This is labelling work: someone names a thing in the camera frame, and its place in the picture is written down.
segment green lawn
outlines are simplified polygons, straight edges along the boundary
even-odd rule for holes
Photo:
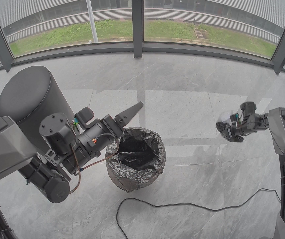
[[[132,40],[133,30],[130,20],[107,19],[97,21],[95,25],[99,41],[110,41],[119,37]],[[146,40],[165,38],[166,40],[172,39],[172,41],[175,41],[175,39],[197,41],[194,27],[192,23],[147,20],[144,26],[144,37]],[[272,56],[276,48],[275,44],[236,31],[205,24],[201,24],[197,28],[206,30],[208,39],[205,41],[212,46],[242,50],[268,58]],[[20,56],[49,48],[87,43],[89,40],[93,40],[93,35],[91,25],[87,22],[60,27],[42,34],[19,39],[11,43],[10,48],[14,56]]]

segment building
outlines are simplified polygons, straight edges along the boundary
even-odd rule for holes
[[[131,0],[91,0],[95,20],[131,18]],[[144,16],[231,28],[278,43],[285,0],[144,0]],[[0,0],[8,42],[73,23],[87,22],[86,0]]]

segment white pole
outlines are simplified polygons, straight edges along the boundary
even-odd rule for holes
[[[91,23],[94,42],[98,42],[91,0],[86,0],[86,3],[87,3],[87,10],[88,10],[88,15],[89,15],[89,21]]]

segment floor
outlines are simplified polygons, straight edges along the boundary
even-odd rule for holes
[[[145,53],[98,54],[46,60],[0,71],[0,93],[18,71],[46,66],[74,112],[89,105],[96,117],[116,115],[142,101],[129,126],[160,134],[164,173],[132,193],[117,188],[106,165],[82,172],[80,187],[64,202],[47,201],[18,172],[0,181],[0,204],[19,238],[85,239],[124,236],[116,210],[126,197],[156,205],[191,202],[209,208],[243,203],[257,189],[280,193],[280,169],[271,135],[254,133],[244,143],[225,141],[215,128],[220,113],[254,101],[257,113],[285,107],[285,73],[219,58]],[[71,188],[77,183],[73,177]],[[217,213],[191,206],[154,209],[127,201],[120,224],[129,239],[273,237],[280,203],[260,192],[244,206]]]

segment plastic bag held by gripper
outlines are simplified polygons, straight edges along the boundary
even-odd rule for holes
[[[118,152],[106,160],[108,175],[117,187],[129,193],[147,187],[163,173],[166,152],[159,134],[129,127],[119,141]],[[115,148],[114,141],[107,146],[105,157]]]

